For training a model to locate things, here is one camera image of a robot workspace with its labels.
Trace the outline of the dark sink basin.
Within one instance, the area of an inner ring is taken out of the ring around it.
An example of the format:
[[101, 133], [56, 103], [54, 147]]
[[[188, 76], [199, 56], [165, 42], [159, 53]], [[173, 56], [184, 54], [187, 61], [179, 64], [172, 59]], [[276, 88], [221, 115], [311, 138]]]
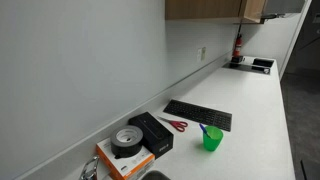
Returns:
[[171, 180], [160, 171], [150, 171], [141, 180]]

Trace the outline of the grey duct tape roll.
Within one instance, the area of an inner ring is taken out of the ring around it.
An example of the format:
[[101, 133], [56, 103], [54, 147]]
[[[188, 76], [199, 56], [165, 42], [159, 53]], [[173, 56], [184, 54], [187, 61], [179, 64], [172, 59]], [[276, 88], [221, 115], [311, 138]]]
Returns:
[[143, 132], [133, 125], [117, 128], [111, 134], [111, 151], [118, 158], [129, 158], [142, 149]]

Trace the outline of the orange and white box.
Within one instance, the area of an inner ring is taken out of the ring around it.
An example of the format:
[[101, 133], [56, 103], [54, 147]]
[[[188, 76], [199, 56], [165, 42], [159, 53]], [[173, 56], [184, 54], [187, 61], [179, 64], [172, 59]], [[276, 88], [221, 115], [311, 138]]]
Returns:
[[155, 155], [145, 147], [142, 147], [140, 152], [132, 157], [117, 159], [111, 151], [109, 138], [97, 143], [96, 151], [109, 168], [113, 180], [138, 180], [155, 161]]

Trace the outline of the red handled scissors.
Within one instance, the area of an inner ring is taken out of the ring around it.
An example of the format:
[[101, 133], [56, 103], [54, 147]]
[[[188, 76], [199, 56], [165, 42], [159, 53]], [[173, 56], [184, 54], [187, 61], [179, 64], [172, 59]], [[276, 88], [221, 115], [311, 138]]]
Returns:
[[184, 132], [185, 128], [188, 126], [188, 124], [184, 121], [169, 120], [163, 117], [159, 117], [159, 119], [171, 124], [179, 132]]

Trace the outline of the black keyboard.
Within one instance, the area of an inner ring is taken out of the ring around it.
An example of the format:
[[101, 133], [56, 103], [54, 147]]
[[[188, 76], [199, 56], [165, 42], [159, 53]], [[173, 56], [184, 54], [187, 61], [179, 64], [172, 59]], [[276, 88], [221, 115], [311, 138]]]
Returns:
[[164, 112], [205, 125], [216, 126], [228, 132], [231, 131], [232, 115], [230, 113], [178, 100], [171, 100], [165, 107]]

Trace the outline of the chrome faucet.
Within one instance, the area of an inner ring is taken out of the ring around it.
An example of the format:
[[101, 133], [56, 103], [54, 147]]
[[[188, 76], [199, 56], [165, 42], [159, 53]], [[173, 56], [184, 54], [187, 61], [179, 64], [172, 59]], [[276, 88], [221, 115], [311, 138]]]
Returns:
[[97, 169], [99, 163], [99, 156], [93, 156], [88, 162], [85, 163], [79, 180], [97, 180]]

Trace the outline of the green plastic cup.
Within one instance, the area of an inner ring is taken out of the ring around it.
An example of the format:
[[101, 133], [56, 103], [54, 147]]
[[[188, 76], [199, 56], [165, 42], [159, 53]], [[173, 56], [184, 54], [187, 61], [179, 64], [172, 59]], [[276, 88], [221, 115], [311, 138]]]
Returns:
[[206, 126], [207, 134], [203, 135], [203, 146], [208, 151], [215, 151], [223, 139], [223, 132], [214, 126]]

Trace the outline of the black rectangular box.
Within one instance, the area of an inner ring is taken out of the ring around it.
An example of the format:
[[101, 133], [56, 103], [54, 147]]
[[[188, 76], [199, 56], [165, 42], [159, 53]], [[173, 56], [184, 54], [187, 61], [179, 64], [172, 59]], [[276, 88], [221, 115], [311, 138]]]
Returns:
[[129, 124], [142, 130], [142, 144], [156, 159], [173, 148], [174, 135], [149, 112], [130, 118]]

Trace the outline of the wooden wall cabinet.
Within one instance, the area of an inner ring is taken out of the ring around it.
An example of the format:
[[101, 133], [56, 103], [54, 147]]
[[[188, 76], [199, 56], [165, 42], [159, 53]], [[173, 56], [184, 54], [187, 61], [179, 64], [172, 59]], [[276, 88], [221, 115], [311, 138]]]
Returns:
[[259, 24], [266, 0], [165, 0], [166, 20]]

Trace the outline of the blue marker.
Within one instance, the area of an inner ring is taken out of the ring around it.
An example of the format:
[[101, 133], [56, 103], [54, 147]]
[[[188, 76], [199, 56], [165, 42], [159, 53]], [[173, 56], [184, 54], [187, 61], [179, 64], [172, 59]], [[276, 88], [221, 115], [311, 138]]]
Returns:
[[211, 136], [209, 135], [208, 131], [206, 130], [206, 128], [200, 123], [199, 124], [201, 130], [203, 131], [203, 133], [208, 137], [211, 138]]

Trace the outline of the white wall outlet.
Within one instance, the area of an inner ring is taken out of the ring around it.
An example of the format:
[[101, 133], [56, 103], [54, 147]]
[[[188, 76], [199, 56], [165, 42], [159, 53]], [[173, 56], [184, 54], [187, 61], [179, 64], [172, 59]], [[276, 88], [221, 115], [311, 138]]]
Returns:
[[206, 48], [202, 47], [197, 50], [197, 61], [201, 62], [205, 60]]

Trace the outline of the red fire extinguisher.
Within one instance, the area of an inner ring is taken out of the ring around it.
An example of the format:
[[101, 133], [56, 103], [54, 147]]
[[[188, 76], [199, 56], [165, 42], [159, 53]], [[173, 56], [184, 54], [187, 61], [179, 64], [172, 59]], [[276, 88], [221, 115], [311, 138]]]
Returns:
[[237, 37], [234, 43], [234, 50], [232, 54], [233, 62], [240, 62], [239, 58], [241, 57], [240, 51], [242, 47], [242, 33], [241, 33], [242, 24], [239, 25]]

